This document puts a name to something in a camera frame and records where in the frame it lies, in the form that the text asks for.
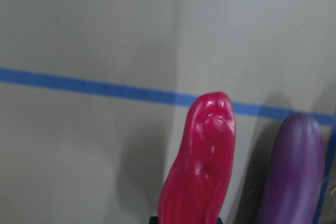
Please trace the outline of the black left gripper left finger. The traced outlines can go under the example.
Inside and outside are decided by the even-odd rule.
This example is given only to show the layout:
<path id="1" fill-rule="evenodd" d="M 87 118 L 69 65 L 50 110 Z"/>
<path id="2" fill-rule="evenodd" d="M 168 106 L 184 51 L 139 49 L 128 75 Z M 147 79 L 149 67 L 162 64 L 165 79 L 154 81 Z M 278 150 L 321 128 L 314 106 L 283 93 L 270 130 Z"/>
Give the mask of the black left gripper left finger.
<path id="1" fill-rule="evenodd" d="M 159 224 L 159 220 L 157 216 L 151 216 L 149 218 L 149 224 Z"/>

